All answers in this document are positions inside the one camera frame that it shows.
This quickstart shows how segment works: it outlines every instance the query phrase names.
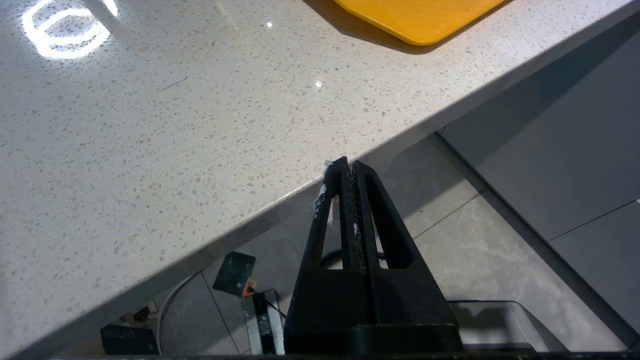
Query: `floor tile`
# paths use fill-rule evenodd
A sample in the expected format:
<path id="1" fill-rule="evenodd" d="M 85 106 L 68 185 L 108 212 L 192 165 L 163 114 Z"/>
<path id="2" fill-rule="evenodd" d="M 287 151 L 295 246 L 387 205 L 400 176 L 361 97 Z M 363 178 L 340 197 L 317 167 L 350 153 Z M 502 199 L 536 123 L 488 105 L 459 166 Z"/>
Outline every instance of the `floor tile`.
<path id="1" fill-rule="evenodd" d="M 482 196 L 415 242 L 447 300 L 515 300 L 570 351 L 623 348 Z"/>
<path id="2" fill-rule="evenodd" d="M 185 285 L 165 309 L 161 346 L 165 355 L 238 355 L 202 275 Z"/>
<path id="3" fill-rule="evenodd" d="M 378 175 L 413 237 L 478 194 L 433 136 L 398 154 Z"/>
<path id="4" fill-rule="evenodd" d="M 296 215 L 236 250 L 256 257 L 252 273 L 252 279 L 257 283 L 256 289 L 275 289 L 283 313 L 289 310 L 312 217 L 311 210 Z M 221 262 L 219 260 L 203 270 L 209 286 L 213 285 Z M 248 350 L 249 339 L 240 298 L 218 290 L 212 292 L 238 350 L 240 353 Z"/>

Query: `cabinet door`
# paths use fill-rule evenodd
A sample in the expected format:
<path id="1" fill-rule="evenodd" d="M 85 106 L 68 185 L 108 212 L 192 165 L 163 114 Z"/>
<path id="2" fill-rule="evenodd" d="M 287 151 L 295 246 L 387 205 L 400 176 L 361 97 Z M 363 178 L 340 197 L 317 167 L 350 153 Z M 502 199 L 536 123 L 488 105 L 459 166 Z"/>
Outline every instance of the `cabinet door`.
<path id="1" fill-rule="evenodd" d="M 634 201 L 549 244 L 640 332 L 640 203 Z"/>
<path id="2" fill-rule="evenodd" d="M 623 22 L 443 137 L 551 240 L 640 197 L 640 22 Z"/>

